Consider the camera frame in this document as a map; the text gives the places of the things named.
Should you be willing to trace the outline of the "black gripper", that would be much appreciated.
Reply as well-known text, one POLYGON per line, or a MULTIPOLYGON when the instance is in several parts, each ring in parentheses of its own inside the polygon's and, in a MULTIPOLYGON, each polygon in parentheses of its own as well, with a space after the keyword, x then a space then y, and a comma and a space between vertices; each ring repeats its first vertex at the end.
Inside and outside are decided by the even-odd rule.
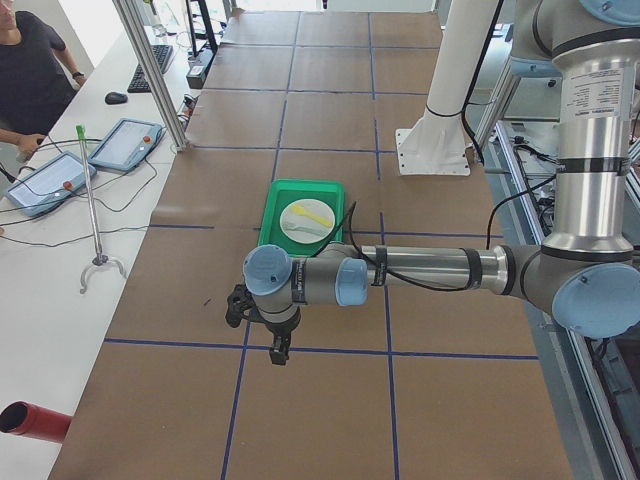
POLYGON ((266 328, 272 333, 273 341, 269 349, 271 363, 276 366, 285 366, 287 363, 287 350, 290 348, 292 332, 298 327, 301 320, 299 308, 294 308, 291 313, 284 314, 283 321, 265 320, 266 328))

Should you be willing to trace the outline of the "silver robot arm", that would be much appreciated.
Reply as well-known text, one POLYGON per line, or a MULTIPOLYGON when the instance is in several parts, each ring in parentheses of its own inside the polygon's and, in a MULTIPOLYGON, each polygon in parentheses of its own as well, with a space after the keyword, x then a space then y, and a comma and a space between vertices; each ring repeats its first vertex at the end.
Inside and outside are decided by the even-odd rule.
POLYGON ((517 62, 548 62, 562 75, 552 232, 538 247, 483 250, 329 242, 293 258, 253 249, 227 300, 226 322, 263 324, 271 361, 283 365, 311 304, 365 303, 372 286, 402 281, 431 291, 487 289, 528 301, 565 329, 593 339, 639 321, 639 272, 622 233, 628 141, 639 63, 635 1, 520 1, 517 62))

